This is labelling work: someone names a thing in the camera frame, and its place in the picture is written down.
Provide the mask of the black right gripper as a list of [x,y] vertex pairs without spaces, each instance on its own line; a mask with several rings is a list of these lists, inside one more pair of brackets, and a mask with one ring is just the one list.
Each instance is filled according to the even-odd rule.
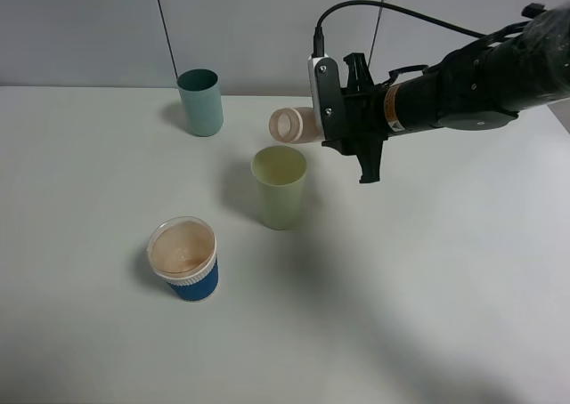
[[350,53],[343,61],[348,70],[342,89],[348,135],[323,141],[322,146],[345,157],[356,157],[361,168],[360,184],[379,182],[384,141],[439,126],[439,69],[419,68],[419,77],[398,83],[400,75],[413,71],[399,68],[389,72],[387,81],[376,84],[364,53]]

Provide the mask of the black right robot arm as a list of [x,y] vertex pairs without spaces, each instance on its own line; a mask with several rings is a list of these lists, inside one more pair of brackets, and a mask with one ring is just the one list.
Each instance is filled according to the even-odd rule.
[[322,146],[355,156],[362,183],[380,179],[385,141],[410,133],[449,128],[482,131],[503,127],[521,111],[569,96],[569,7],[529,4],[524,21],[484,35],[394,4],[365,1],[473,37],[473,42],[425,64],[390,71],[374,83],[363,53],[338,64],[325,53],[322,20],[313,33],[308,73]]

